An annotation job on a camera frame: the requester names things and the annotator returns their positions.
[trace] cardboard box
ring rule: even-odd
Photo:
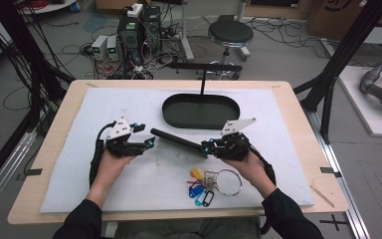
[[[141,0],[95,0],[95,4],[100,10],[114,9],[119,10],[124,7],[130,7],[134,3],[144,3],[150,4],[151,0],[141,1]]]
[[[244,15],[246,17],[304,20],[311,11],[312,1],[313,0],[299,0],[297,7],[252,5],[251,1],[248,1]]]
[[[306,22],[308,34],[342,40],[362,10],[359,3],[358,0],[316,0]]]

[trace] person's right hand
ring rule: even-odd
[[[241,176],[250,181],[250,183],[259,190],[264,198],[267,198],[276,190],[275,185],[266,174],[263,163],[252,152],[249,152],[242,161],[227,158],[222,158],[222,160],[235,167]]]

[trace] electronic equipment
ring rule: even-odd
[[[134,4],[132,4],[131,8],[132,8],[132,10],[129,10],[126,13],[126,16],[128,16],[128,17],[135,17],[135,18],[141,17],[141,11],[142,11],[142,8],[143,8],[142,4],[134,3]]]
[[[160,32],[160,7],[148,6],[144,8],[142,14],[142,22],[144,24],[147,49],[152,54],[161,51],[161,32]]]
[[[143,43],[142,25],[138,18],[121,16],[119,26],[117,28],[117,35],[122,51],[124,60],[132,63],[134,66],[142,65],[141,47]]]
[[[121,49],[116,36],[107,37],[107,53],[111,61],[119,61],[121,59]]]
[[[92,50],[97,61],[104,61],[107,57],[107,36],[98,36],[92,44]]]

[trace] wooden table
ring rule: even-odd
[[[42,174],[28,176],[9,213],[11,224],[63,222],[67,213],[40,213],[56,160],[64,146],[71,125],[89,88],[196,88],[201,81],[103,81],[73,82],[61,104],[54,122],[43,142],[32,168],[43,168]],[[300,160],[306,180],[311,187],[315,205],[302,208],[303,213],[344,212],[348,203],[333,173],[322,173],[329,167],[315,135],[303,113],[292,88],[287,82],[209,81],[206,89],[265,89],[272,90],[281,110],[289,137]],[[103,221],[231,217],[263,215],[255,209],[208,209],[180,211],[105,212]]]

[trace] black pole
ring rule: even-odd
[[[207,75],[207,70],[203,71],[203,81],[201,82],[201,92],[200,96],[204,95],[204,86],[206,85],[206,75]]]

